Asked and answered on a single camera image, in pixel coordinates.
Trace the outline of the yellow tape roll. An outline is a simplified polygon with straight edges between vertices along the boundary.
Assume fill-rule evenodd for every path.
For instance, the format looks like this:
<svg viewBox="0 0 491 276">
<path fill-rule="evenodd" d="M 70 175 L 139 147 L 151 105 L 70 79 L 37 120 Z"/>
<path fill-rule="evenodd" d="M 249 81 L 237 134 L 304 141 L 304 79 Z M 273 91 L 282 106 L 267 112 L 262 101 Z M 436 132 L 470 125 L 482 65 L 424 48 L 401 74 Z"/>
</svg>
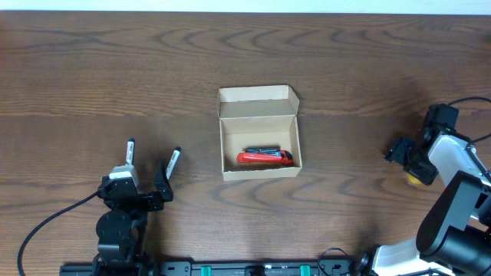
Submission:
<svg viewBox="0 0 491 276">
<path fill-rule="evenodd" d="M 410 183 L 412 183 L 415 186 L 422 185 L 422 182 L 419 179 L 417 179 L 415 176 L 412 176 L 411 174 L 407 174 L 407 179 Z"/>
</svg>

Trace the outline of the blue capped marker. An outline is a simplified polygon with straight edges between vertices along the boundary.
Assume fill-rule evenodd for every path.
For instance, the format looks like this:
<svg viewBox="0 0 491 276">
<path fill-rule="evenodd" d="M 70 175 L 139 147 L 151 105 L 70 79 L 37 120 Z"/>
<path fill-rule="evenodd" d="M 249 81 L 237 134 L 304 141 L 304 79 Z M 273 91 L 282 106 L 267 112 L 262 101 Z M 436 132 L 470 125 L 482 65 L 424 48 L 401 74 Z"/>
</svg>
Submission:
<svg viewBox="0 0 491 276">
<path fill-rule="evenodd" d="M 126 158 L 125 158 L 126 166 L 133 165 L 134 151 L 135 151 L 135 140 L 131 138 L 127 141 Z"/>
</svg>

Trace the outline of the red black stapler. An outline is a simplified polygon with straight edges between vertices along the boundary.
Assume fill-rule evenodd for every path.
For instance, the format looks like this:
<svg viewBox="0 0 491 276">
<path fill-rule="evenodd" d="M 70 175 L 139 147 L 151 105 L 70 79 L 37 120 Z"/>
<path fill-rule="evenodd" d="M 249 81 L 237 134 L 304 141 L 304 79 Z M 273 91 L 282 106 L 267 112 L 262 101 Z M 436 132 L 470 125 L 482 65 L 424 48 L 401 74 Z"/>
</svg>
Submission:
<svg viewBox="0 0 491 276">
<path fill-rule="evenodd" d="M 285 154 L 279 147 L 246 148 L 237 156 L 239 163 L 281 163 Z"/>
</svg>

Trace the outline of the red utility knife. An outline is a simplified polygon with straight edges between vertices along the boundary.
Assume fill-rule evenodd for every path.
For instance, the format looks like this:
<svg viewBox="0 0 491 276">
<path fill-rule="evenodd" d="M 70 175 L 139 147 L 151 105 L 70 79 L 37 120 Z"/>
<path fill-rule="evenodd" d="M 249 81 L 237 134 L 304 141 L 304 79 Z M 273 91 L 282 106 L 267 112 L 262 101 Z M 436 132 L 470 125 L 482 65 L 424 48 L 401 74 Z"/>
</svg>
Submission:
<svg viewBox="0 0 491 276">
<path fill-rule="evenodd" d="M 239 153 L 236 157 L 238 163 L 279 163 L 284 165 L 292 165 L 293 158 L 286 151 L 279 151 L 275 154 L 265 153 Z"/>
</svg>

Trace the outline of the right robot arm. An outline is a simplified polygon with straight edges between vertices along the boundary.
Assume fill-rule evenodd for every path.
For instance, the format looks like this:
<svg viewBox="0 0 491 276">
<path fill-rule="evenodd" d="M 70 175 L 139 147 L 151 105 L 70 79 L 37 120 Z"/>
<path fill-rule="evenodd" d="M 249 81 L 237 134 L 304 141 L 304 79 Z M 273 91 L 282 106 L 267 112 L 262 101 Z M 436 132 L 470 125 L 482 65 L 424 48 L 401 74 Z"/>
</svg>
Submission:
<svg viewBox="0 0 491 276">
<path fill-rule="evenodd" d="M 425 186 L 440 177 L 445 189 L 422 221 L 415 238 L 383 245 L 367 260 L 363 275 L 488 275 L 490 171 L 475 143 L 456 132 L 459 111 L 449 104 L 427 110 L 415 140 L 401 137 L 385 159 Z"/>
</svg>

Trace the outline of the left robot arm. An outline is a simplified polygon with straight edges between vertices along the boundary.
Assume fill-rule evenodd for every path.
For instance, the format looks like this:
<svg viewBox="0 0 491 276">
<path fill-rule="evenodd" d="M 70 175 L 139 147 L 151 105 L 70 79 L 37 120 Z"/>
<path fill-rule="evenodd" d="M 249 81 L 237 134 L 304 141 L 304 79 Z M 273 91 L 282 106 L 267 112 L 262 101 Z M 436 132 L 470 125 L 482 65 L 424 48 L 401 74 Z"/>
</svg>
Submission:
<svg viewBox="0 0 491 276">
<path fill-rule="evenodd" d="M 138 192 L 134 166 L 116 166 L 101 178 L 97 196 L 110 209 L 96 225 L 98 254 L 92 261 L 92 275 L 156 276 L 160 266 L 143 250 L 148 214 L 163 210 L 173 200 L 173 190 L 160 164 L 153 178 L 156 189 Z"/>
</svg>

